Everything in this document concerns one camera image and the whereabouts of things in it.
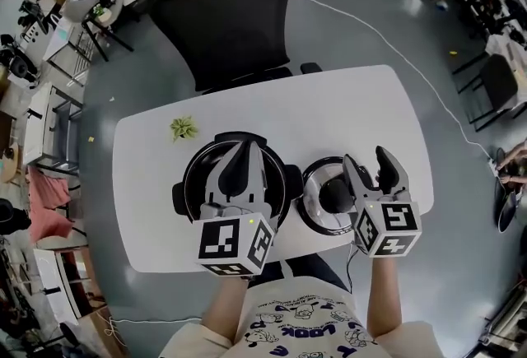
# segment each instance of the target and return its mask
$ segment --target white cable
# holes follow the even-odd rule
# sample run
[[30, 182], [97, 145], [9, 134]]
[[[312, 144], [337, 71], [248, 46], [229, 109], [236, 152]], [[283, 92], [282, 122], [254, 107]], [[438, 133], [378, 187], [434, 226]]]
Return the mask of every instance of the white cable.
[[191, 320], [201, 320], [201, 317], [194, 317], [194, 316], [191, 316], [188, 318], [182, 318], [181, 320], [143, 320], [143, 321], [142, 320], [127, 320], [125, 318], [121, 320], [115, 320], [113, 317], [110, 316], [110, 320], [107, 320], [99, 313], [97, 313], [97, 315], [103, 320], [105, 320], [110, 326], [110, 328], [105, 329], [105, 335], [115, 337], [117, 342], [119, 342], [123, 346], [126, 346], [126, 344], [123, 341], [121, 341], [121, 339], [119, 339], [119, 336], [117, 336], [117, 334], [119, 333], [119, 330], [115, 327], [114, 323], [184, 323], [184, 322], [189, 322]]
[[437, 90], [436, 88], [428, 81], [428, 79], [425, 77], [425, 75], [419, 71], [419, 69], [414, 66], [412, 63], [410, 63], [410, 61], [404, 56], [402, 55], [390, 42], [388, 42], [388, 40], [382, 35], [382, 33], [380, 33], [375, 27], [373, 27], [372, 25], [370, 25], [369, 23], [366, 23], [365, 21], [361, 20], [360, 18], [358, 18], [357, 16], [354, 16], [353, 14], [350, 14], [348, 12], [343, 12], [342, 10], [338, 10], [337, 8], [335, 7], [331, 7], [329, 6], [328, 4], [324, 4], [323, 2], [320, 2], [320, 1], [317, 1], [317, 0], [308, 0], [308, 1], [311, 1], [311, 2], [314, 2], [315, 4], [319, 4], [320, 6], [322, 7], [326, 7], [326, 8], [329, 8], [330, 10], [333, 10], [334, 12], [339, 12], [340, 14], [343, 14], [344, 16], [348, 16], [348, 17], [351, 17], [352, 19], [355, 19], [359, 22], [361, 22], [364, 26], [367, 26], [369, 27], [370, 29], [372, 29], [378, 36], [380, 36], [380, 38], [398, 55], [400, 56], [411, 68], [413, 68], [421, 77], [422, 79], [429, 85], [429, 87], [431, 87], [431, 89], [434, 91], [434, 93], [436, 94], [437, 96], [437, 99], [440, 101], [441, 105], [443, 106], [443, 108], [445, 109], [446, 112], [448, 112], [448, 114], [452, 117], [452, 119], [459, 125], [459, 130], [461, 131], [461, 134], [463, 134], [463, 138], [464, 140], [470, 144], [470, 145], [473, 145], [473, 146], [478, 146], [482, 151], [483, 153], [488, 157], [488, 159], [491, 159], [492, 160], [492, 157], [487, 153], [487, 151], [485, 150], [485, 148], [479, 144], [479, 143], [476, 143], [476, 142], [471, 142], [466, 134], [464, 133], [463, 131], [463, 126], [461, 125], [461, 123], [459, 122], [459, 120], [455, 117], [454, 113], [452, 113], [452, 111], [450, 111], [450, 109], [448, 109], [445, 105], [445, 102], [443, 102], [443, 99], [439, 96], [439, 93], [437, 93]]

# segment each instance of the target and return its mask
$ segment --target black pot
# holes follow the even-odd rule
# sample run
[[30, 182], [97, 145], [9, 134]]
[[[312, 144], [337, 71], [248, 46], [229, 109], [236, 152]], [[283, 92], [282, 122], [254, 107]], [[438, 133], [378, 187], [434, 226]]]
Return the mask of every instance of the black pot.
[[271, 205], [271, 218], [277, 226], [285, 219], [291, 201], [303, 193], [302, 174], [296, 165], [284, 165], [280, 157], [267, 146], [267, 140], [253, 133], [230, 132], [217, 134], [214, 141], [201, 149], [189, 162], [183, 181], [172, 188], [175, 212], [186, 215], [191, 222], [199, 220], [200, 207], [205, 200], [207, 177], [214, 166], [237, 143], [256, 142], [262, 150], [267, 180], [265, 202]]

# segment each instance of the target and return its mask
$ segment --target black office chair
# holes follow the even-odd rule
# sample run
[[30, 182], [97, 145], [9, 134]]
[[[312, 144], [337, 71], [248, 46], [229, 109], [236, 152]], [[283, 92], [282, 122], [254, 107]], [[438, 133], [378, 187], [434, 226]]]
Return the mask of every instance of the black office chair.
[[518, 83], [516, 82], [514, 73], [511, 70], [511, 66], [509, 66], [505, 57], [501, 55], [491, 55], [485, 65], [483, 65], [479, 74], [459, 89], [458, 93], [471, 87], [471, 85], [477, 80], [480, 80], [480, 82], [473, 88], [473, 90], [476, 91], [483, 86], [487, 92], [492, 108], [486, 113], [470, 120], [470, 123], [473, 124], [481, 119], [491, 115], [493, 116], [480, 127], [476, 127], [476, 133], [488, 127], [502, 115], [506, 114], [509, 109], [503, 109], [503, 106], [505, 106], [506, 103], [518, 93]]
[[292, 76], [282, 67], [286, 9], [287, 0], [158, 0], [151, 16], [189, 65], [196, 90], [220, 91]]

